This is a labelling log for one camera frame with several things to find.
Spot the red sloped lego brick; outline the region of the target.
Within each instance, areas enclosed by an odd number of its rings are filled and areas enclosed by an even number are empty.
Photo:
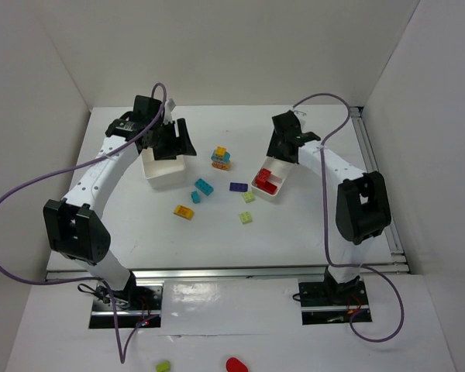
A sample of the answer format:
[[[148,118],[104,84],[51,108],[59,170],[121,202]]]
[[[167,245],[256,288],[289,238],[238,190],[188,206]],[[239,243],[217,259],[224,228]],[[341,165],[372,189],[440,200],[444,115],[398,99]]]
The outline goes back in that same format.
[[[257,173],[254,183],[258,188],[265,188],[268,178],[271,175],[271,171],[266,168],[261,168]]]

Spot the red curved lego brick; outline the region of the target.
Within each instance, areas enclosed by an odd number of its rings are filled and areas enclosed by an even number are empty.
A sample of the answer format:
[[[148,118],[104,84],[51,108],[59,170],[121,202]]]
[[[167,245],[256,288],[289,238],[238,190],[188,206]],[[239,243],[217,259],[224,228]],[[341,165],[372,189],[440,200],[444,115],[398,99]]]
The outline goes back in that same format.
[[[269,195],[275,195],[277,192],[277,185],[272,184],[269,181],[262,181],[257,186],[260,190],[268,193]]]

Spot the lime green lego brick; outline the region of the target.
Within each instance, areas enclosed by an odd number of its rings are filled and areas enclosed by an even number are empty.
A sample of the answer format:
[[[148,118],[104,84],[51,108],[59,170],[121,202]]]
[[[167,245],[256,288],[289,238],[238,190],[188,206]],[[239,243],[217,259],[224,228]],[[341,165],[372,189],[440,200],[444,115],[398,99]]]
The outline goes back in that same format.
[[[256,198],[252,191],[246,191],[243,193],[243,200],[248,204],[255,201]]]
[[[243,225],[251,223],[253,221],[253,217],[250,212],[241,212],[239,214],[239,219]]]

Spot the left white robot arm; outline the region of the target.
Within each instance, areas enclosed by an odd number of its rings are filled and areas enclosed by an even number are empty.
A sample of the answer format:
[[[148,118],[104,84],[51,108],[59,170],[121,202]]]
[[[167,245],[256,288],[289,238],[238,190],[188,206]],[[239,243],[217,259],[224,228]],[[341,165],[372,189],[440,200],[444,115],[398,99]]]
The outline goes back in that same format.
[[[153,188],[177,183],[184,159],[194,156],[186,122],[173,119],[171,98],[160,101],[138,95],[133,109],[107,128],[96,161],[59,201],[49,200],[43,217],[51,250],[81,265],[104,284],[99,293],[114,295],[128,306],[145,291],[134,273],[110,250],[111,235],[102,222],[105,206],[126,170],[137,160]]]

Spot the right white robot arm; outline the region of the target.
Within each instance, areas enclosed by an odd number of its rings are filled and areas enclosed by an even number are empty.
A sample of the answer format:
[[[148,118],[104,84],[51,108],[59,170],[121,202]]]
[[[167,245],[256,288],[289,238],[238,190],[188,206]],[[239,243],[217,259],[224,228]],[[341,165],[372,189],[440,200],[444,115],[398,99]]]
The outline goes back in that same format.
[[[303,133],[293,110],[272,118],[267,155],[299,164],[322,179],[324,250],[329,259],[322,282],[329,298],[357,286],[360,268],[374,238],[391,224],[384,177],[354,167],[312,132]]]

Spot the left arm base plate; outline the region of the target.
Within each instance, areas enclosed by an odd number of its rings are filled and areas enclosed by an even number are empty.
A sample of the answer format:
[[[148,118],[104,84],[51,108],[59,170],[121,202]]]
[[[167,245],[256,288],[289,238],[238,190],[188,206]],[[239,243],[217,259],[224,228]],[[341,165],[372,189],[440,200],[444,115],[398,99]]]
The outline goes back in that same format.
[[[120,329],[132,329],[137,323],[145,321],[142,329],[161,327],[161,309],[164,294],[162,283],[139,284],[141,291],[130,305],[117,301],[117,316]],[[108,294],[93,295],[89,329],[113,329],[113,308]]]

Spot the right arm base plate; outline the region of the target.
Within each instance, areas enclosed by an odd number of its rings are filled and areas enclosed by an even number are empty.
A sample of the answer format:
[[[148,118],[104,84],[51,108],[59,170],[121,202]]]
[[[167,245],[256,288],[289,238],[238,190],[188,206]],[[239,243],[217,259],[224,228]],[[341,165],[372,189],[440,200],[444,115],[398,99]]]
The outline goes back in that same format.
[[[299,282],[298,292],[291,297],[301,306],[304,326],[348,323],[352,316],[355,323],[372,322],[367,289],[362,280],[355,288],[332,297],[326,293],[322,282]]]

